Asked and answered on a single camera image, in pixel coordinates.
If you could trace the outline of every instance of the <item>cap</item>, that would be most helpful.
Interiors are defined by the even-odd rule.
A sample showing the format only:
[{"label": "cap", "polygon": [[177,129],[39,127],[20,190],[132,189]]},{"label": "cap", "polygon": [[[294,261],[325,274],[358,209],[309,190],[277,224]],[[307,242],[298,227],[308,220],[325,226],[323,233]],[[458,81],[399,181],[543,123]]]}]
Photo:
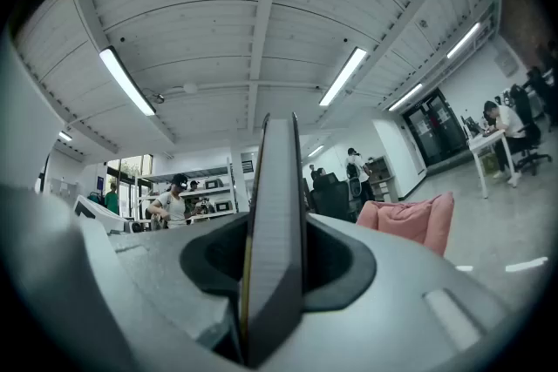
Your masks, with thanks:
[{"label": "cap", "polygon": [[173,179],[171,180],[171,184],[186,189],[188,187],[188,178],[183,173],[177,173],[173,176]]}]

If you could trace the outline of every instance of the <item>white ceiling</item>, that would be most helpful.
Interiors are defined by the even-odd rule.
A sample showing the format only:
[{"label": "white ceiling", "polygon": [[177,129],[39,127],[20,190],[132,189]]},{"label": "white ceiling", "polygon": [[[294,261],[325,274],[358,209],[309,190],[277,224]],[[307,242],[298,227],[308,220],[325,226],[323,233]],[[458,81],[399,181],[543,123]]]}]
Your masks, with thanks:
[{"label": "white ceiling", "polygon": [[[114,83],[87,31],[92,24],[84,23],[74,0],[46,0],[16,43],[45,90],[118,147],[115,155],[70,130],[70,145],[87,161],[179,152],[193,142],[215,145],[231,132],[251,145],[257,141],[251,122],[257,130],[267,113],[288,117],[292,112],[306,136],[306,155],[318,138],[323,141],[347,126],[363,107],[384,109],[406,93],[407,85],[416,84],[443,57],[446,41],[455,39],[475,15],[486,15],[486,10],[477,11],[481,1],[492,2],[92,0],[95,26],[100,24],[138,86],[146,94],[167,95],[164,104],[154,106],[174,143]],[[398,28],[399,19],[407,22]],[[255,70],[255,29],[265,24],[261,67]],[[318,105],[356,46],[374,53],[394,36],[387,51],[364,63],[330,110]],[[186,82],[198,84],[199,92],[186,95],[174,89]]]}]

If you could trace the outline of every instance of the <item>pink cushion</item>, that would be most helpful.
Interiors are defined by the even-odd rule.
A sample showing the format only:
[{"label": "pink cushion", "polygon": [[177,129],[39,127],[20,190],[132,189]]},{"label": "pink cushion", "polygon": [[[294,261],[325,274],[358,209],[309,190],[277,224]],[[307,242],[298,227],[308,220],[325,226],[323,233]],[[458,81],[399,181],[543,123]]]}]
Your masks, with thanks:
[{"label": "pink cushion", "polygon": [[380,208],[378,211],[378,231],[394,234],[423,243],[428,228],[432,205],[427,202],[416,206],[390,206]]},{"label": "pink cushion", "polygon": [[357,225],[415,240],[443,256],[453,215],[453,195],[418,203],[367,201]]}]

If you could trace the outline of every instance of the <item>ceiling light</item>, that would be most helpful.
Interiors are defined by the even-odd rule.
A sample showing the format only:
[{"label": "ceiling light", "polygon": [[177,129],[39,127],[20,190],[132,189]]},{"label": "ceiling light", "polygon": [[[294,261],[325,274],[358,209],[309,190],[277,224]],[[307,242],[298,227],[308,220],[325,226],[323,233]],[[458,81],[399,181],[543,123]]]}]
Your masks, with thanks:
[{"label": "ceiling light", "polygon": [[469,30],[467,34],[465,34],[465,36],[463,36],[461,40],[456,43],[456,45],[449,51],[449,53],[447,53],[447,58],[449,59],[455,53],[457,53],[459,49],[465,44],[465,42],[467,42],[471,38],[471,36],[479,30],[479,28],[480,23],[477,22],[475,25],[473,25],[473,27],[471,27],[471,30]]},{"label": "ceiling light", "polygon": [[61,137],[61,138],[63,138],[63,139],[65,139],[66,141],[71,141],[71,136],[68,135],[68,134],[65,133],[65,132],[60,132],[60,133],[58,134],[58,136]]},{"label": "ceiling light", "polygon": [[339,93],[341,88],[349,80],[350,75],[352,75],[353,71],[364,59],[364,56],[366,56],[366,51],[359,48],[353,50],[353,52],[349,56],[349,59],[343,66],[343,69],[341,69],[341,71],[339,72],[336,80],[323,96],[322,100],[320,101],[320,105],[330,105],[330,102],[333,101],[333,98]]},{"label": "ceiling light", "polygon": [[422,84],[415,85],[407,94],[405,94],[397,103],[392,105],[388,110],[390,112],[397,109],[400,105],[402,105],[407,99],[409,99],[412,95],[414,95],[417,91],[422,89]]},{"label": "ceiling light", "polygon": [[316,149],[314,149],[314,150],[310,153],[309,157],[311,157],[311,156],[314,155],[315,153],[318,153],[319,151],[321,151],[322,148],[323,148],[323,145],[318,146]]},{"label": "ceiling light", "polygon": [[120,61],[119,55],[110,46],[99,53],[101,59],[106,65],[106,68],[114,76],[114,79],[119,83],[122,90],[128,97],[138,106],[144,115],[151,117],[155,114],[155,109],[149,104],[144,94],[140,91],[132,77],[126,71],[126,68]]}]

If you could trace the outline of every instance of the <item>white shirt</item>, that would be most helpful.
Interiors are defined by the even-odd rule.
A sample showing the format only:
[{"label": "white shirt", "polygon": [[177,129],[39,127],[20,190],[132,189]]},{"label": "white shirt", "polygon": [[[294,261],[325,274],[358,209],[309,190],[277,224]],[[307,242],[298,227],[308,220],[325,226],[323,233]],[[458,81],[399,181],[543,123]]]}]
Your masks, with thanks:
[{"label": "white shirt", "polygon": [[169,192],[161,194],[157,198],[157,200],[160,202],[161,207],[169,214],[171,214],[168,221],[169,228],[176,228],[178,225],[186,225],[186,219],[184,219],[186,203],[184,203],[184,200],[182,198],[176,199]]},{"label": "white shirt", "polygon": [[515,113],[515,110],[507,105],[499,105],[498,111],[500,116],[496,119],[496,126],[507,125],[506,136],[513,139],[520,139],[525,137],[525,131],[520,132],[524,126],[521,118]]},{"label": "white shirt", "polygon": [[358,181],[360,181],[361,183],[363,181],[368,181],[368,175],[366,174],[366,172],[363,169],[363,166],[364,166],[363,159],[361,159],[358,155],[354,155],[354,154],[350,155],[345,160],[345,170],[347,169],[347,165],[349,163],[352,163],[353,165],[355,165],[357,167]]}]

